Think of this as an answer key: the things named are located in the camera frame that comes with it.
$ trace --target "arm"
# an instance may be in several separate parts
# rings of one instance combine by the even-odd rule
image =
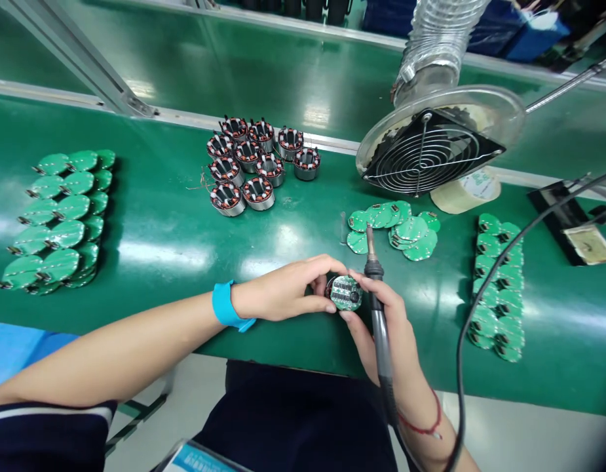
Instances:
[[[240,318],[270,321],[313,311],[335,313],[333,302],[323,296],[329,271],[346,274],[345,266],[327,255],[288,264],[234,285],[233,307]],[[309,284],[315,295],[305,296]],[[0,404],[37,401],[85,407],[130,399],[224,328],[210,292],[143,311],[21,371],[0,385]]]
[[[403,299],[384,282],[371,280],[354,271],[349,271],[349,275],[354,277],[365,291],[377,295],[385,306],[390,355],[394,367],[392,383],[399,412],[411,425],[421,429],[431,428],[436,423],[438,412],[436,397],[421,370],[414,331],[407,320]],[[379,385],[375,343],[368,328],[352,311],[341,311],[340,316],[347,322],[366,374],[372,382]],[[400,429],[408,448],[425,471],[439,472],[445,469],[456,436],[453,426],[443,412],[440,425],[436,428],[442,439],[416,433],[404,426]],[[456,470],[479,471],[466,448],[462,450]]]

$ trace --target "flexible duct hose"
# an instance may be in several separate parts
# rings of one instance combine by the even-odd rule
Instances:
[[[490,0],[419,0],[395,82],[394,106],[458,85],[462,57]]]

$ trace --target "fan grille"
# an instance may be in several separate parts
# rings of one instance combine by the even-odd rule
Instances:
[[[448,116],[426,109],[408,126],[384,137],[363,179],[419,196],[460,178],[504,150]]]

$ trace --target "blue wristband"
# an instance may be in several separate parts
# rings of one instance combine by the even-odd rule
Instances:
[[[216,284],[213,287],[213,294],[211,295],[211,303],[213,305],[213,311],[216,314],[218,321],[224,326],[234,326],[239,329],[239,332],[245,332],[248,328],[255,324],[256,318],[241,319],[237,316],[235,308],[231,303],[231,285],[235,283],[234,280],[229,281],[225,284]]]

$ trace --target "transparent plastic cover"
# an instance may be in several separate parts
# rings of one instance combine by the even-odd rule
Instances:
[[[358,172],[366,171],[377,146],[388,132],[410,124],[412,117],[425,108],[449,108],[454,120],[506,149],[514,145],[525,122],[521,100],[505,88],[470,85],[435,92],[397,108],[368,132],[357,151]]]

